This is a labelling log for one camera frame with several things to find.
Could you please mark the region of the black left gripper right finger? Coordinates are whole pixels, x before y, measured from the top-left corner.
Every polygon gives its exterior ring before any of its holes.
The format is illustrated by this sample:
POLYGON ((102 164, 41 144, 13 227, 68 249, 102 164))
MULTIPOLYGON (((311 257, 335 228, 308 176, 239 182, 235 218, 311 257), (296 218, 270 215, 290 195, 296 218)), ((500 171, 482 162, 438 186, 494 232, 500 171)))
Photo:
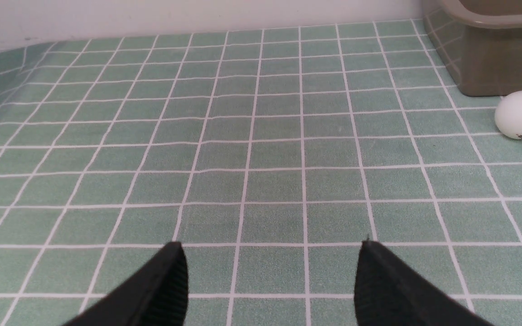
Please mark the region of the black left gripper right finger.
POLYGON ((489 325, 373 240, 361 244, 354 310, 359 326, 489 325))

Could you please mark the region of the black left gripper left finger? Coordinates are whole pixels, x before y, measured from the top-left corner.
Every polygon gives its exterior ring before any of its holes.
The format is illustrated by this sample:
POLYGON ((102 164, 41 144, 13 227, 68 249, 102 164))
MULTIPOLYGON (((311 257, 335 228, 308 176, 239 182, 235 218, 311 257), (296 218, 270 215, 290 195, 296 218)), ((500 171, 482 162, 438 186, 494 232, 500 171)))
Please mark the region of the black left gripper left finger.
POLYGON ((189 304, 187 259, 167 243, 135 274, 67 326, 182 326, 189 304))

